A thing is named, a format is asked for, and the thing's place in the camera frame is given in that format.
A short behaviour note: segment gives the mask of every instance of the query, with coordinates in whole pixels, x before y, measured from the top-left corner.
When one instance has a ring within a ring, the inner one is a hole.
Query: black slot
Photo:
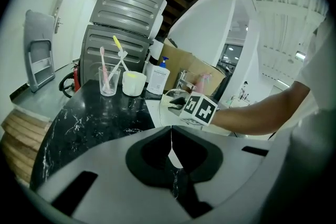
[[[173,129],[172,132],[174,152],[179,158],[184,170],[189,174],[204,163],[208,157],[208,151],[204,145],[187,137],[180,130]]]
[[[52,206],[71,216],[97,178],[97,174],[84,171],[52,202]]]
[[[268,150],[262,150],[261,148],[256,148],[256,147],[251,147],[251,146],[243,147],[242,151],[252,153],[252,154],[256,154],[256,155],[259,155],[259,156],[264,156],[264,157],[268,153]]]
[[[151,167],[164,170],[171,149],[171,136],[167,132],[145,144],[141,149],[141,156]]]

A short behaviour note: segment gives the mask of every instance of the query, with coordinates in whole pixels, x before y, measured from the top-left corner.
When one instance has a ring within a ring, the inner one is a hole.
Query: door
[[[85,0],[63,0],[59,8],[56,17],[58,29],[52,39],[52,58],[55,70],[72,62],[73,43],[84,1]]]

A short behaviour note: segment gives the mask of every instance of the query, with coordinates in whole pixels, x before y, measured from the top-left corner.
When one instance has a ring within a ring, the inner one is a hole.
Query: black marble counter
[[[145,99],[161,96],[143,91],[139,97],[123,94],[121,86],[104,97],[98,81],[88,81],[67,102],[50,126],[34,163],[30,188],[88,149],[103,142],[154,128]]]

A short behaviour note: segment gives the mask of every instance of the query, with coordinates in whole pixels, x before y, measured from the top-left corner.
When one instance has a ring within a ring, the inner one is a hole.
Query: pink toothbrush
[[[101,62],[102,62],[102,65],[103,65],[103,74],[104,74],[104,81],[105,81],[104,85],[107,88],[107,91],[109,91],[110,90],[110,85],[109,85],[107,70],[106,70],[105,61],[104,61],[104,53],[105,53],[104,47],[100,47]]]

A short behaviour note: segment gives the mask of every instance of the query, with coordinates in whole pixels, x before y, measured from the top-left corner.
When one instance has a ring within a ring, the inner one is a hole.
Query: ceiling light
[[[280,83],[282,83],[283,85],[289,87],[289,85],[285,84],[284,82],[282,82],[281,80],[278,80]]]
[[[296,57],[298,57],[298,58],[304,60],[305,57],[306,57],[306,55],[304,55],[303,53],[301,53],[301,52],[298,51],[298,52],[296,53]]]

